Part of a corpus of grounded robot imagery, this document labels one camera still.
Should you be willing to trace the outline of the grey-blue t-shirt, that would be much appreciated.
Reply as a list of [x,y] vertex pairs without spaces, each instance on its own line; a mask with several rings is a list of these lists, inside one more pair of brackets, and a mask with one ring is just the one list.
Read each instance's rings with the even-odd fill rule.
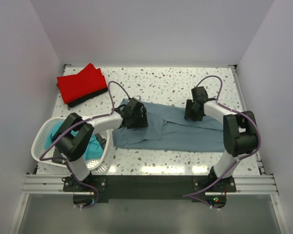
[[223,125],[211,117],[185,120],[185,109],[144,102],[148,126],[119,128],[112,132],[115,147],[122,149],[182,152],[223,152]]

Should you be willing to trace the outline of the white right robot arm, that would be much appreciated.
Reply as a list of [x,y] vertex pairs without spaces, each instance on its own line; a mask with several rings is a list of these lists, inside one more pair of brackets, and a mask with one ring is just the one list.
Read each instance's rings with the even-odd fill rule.
[[239,112],[209,98],[204,87],[191,90],[192,99],[186,102],[185,119],[202,121],[205,117],[220,122],[223,126],[225,151],[209,172],[208,187],[220,191],[225,186],[225,178],[231,177],[241,160],[255,152],[260,144],[260,136],[253,112]]

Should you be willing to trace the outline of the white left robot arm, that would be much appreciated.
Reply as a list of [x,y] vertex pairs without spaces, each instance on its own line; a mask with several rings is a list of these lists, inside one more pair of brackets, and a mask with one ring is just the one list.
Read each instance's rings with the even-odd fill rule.
[[51,147],[56,147],[65,158],[65,164],[75,179],[75,187],[87,191],[91,187],[92,173],[86,166],[84,153],[92,135],[105,130],[147,126],[147,108],[139,100],[131,98],[110,114],[86,119],[76,113],[70,114],[52,137]]

